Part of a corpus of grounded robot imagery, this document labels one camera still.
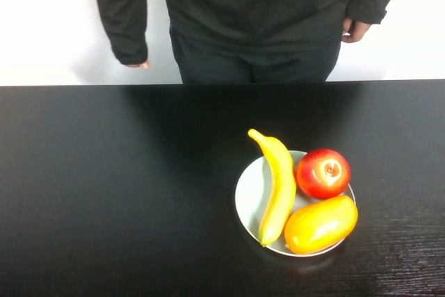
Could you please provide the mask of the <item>person's left hand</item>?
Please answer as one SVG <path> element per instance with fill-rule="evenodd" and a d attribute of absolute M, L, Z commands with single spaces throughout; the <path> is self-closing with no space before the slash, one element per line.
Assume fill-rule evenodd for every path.
<path fill-rule="evenodd" d="M 349 44 L 359 42 L 368 32 L 370 27 L 370 24 L 358 22 L 351 18 L 345 18 L 343 21 L 341 41 Z"/>

